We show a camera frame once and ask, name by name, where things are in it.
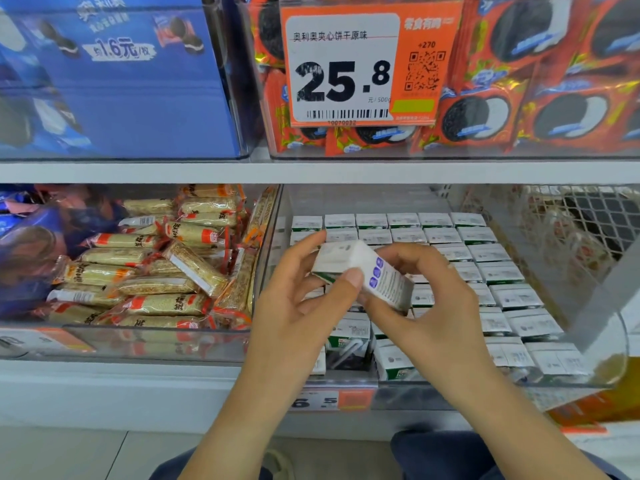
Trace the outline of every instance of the shoe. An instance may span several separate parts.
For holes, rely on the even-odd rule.
[[[273,480],[296,480],[291,460],[280,451],[265,451],[262,466],[271,472]]]

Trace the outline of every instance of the person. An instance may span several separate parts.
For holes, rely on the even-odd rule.
[[[431,284],[435,306],[412,321],[360,293],[364,277],[356,268],[324,296],[305,299],[323,284],[309,271],[325,238],[325,231],[312,234],[284,252],[257,301],[242,371],[212,427],[194,452],[161,465],[151,480],[293,480],[291,462],[276,451],[265,455],[266,448],[356,298],[476,431],[396,434],[391,448],[405,479],[627,478],[587,457],[503,377],[484,344],[475,292],[436,249],[396,243],[378,250],[400,272],[423,274]],[[263,458],[272,471],[262,468]]]

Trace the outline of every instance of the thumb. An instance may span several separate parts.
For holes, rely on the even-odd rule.
[[[347,313],[362,288],[364,275],[359,268],[352,267],[345,271],[325,294],[322,304],[307,314],[298,323],[300,327],[313,334],[322,330],[323,339],[331,333],[334,325]]]
[[[371,321],[400,347],[415,325],[413,320],[400,315],[380,298],[370,294],[361,295],[359,302],[364,306]]]

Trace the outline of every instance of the price tag holder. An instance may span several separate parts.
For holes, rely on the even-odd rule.
[[[34,352],[95,352],[92,346],[60,328],[0,327],[0,341]]]
[[[462,1],[341,1],[280,0],[291,126],[433,124]]]
[[[371,407],[375,391],[375,388],[304,389],[289,411],[364,411]]]

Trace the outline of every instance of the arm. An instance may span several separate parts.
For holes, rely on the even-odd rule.
[[[284,253],[256,304],[236,384],[179,480],[258,478],[271,436],[362,287],[362,272],[349,269],[329,293],[304,299],[324,284],[307,274],[325,238],[325,231],[315,233]]]
[[[425,275],[436,303],[411,321],[368,296],[369,317],[482,436],[507,479],[608,478],[497,370],[475,292],[436,249],[393,244],[379,252],[403,273]]]

